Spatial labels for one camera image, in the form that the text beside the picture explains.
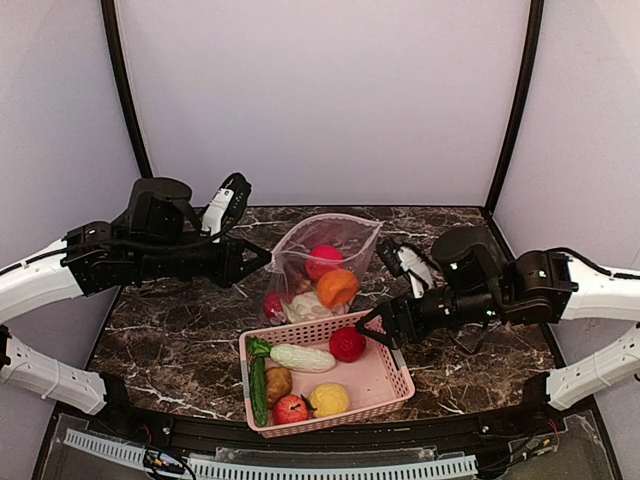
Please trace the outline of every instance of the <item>tabletop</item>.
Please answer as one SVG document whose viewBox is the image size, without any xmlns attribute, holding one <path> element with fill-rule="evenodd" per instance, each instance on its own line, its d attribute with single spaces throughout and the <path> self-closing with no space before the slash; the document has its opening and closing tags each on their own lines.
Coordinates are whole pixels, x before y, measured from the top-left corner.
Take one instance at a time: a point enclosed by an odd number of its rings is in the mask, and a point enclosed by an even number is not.
<svg viewBox="0 0 640 480">
<path fill-rule="evenodd" d="M 458 225 L 484 225 L 475 207 L 253 207 L 232 235 L 271 249 L 301 220 L 339 212 L 384 222 L 380 236 L 428 251 Z M 123 289 L 89 369 L 119 375 L 132 403 L 172 414 L 245 421 L 238 356 L 241 333 L 269 325 L 258 312 L 269 282 L 261 270 L 223 290 L 206 279 L 161 280 Z M 374 255 L 351 311 L 408 291 Z M 480 325 L 454 334 L 473 343 Z M 480 351 L 465 353 L 445 331 L 402 348 L 416 386 L 404 407 L 373 422 L 397 422 L 494 410 L 518 404 L 525 380 L 554 366 L 540 328 L 489 326 Z"/>
</svg>

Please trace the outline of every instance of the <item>plastic bag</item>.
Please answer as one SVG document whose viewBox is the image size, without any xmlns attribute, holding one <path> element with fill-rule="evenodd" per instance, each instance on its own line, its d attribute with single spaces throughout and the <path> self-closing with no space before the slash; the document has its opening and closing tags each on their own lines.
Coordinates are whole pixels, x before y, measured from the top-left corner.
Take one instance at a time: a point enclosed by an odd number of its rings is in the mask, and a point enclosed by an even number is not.
<svg viewBox="0 0 640 480">
<path fill-rule="evenodd" d="M 279 325 L 347 313 L 381 227 L 382 222 L 338 213 L 300 222 L 272 251 L 261 314 Z"/>
</svg>

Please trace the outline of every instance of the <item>orange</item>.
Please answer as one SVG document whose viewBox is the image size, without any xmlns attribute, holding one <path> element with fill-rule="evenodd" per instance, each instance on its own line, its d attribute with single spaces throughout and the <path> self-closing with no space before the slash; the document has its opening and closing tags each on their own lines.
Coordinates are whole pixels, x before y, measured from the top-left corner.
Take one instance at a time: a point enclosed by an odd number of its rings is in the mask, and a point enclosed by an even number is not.
<svg viewBox="0 0 640 480">
<path fill-rule="evenodd" d="M 356 276 L 343 268 L 325 273 L 318 282 L 318 300 L 327 308 L 348 303 L 358 293 Z"/>
</svg>

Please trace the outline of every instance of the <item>potato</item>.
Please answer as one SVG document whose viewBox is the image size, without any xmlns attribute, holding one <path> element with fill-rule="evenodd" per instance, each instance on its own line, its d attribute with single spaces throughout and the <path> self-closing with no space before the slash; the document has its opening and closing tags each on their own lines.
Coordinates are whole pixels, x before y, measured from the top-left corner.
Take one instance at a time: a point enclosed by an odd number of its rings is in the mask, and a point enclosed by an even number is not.
<svg viewBox="0 0 640 480">
<path fill-rule="evenodd" d="M 273 367 L 266 371 L 267 408 L 272 409 L 282 397 L 286 397 L 293 389 L 291 372 L 284 367 Z"/>
</svg>

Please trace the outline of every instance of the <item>yellow fruit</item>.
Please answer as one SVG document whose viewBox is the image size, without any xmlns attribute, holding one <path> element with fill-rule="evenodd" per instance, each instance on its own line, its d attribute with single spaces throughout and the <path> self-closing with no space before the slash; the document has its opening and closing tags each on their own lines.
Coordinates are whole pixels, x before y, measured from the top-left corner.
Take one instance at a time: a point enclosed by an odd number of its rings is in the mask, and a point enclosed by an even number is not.
<svg viewBox="0 0 640 480">
<path fill-rule="evenodd" d="M 315 408 L 313 415 L 316 418 L 337 415 L 349 410 L 349 394 L 337 383 L 324 383 L 317 387 L 309 402 Z"/>
</svg>

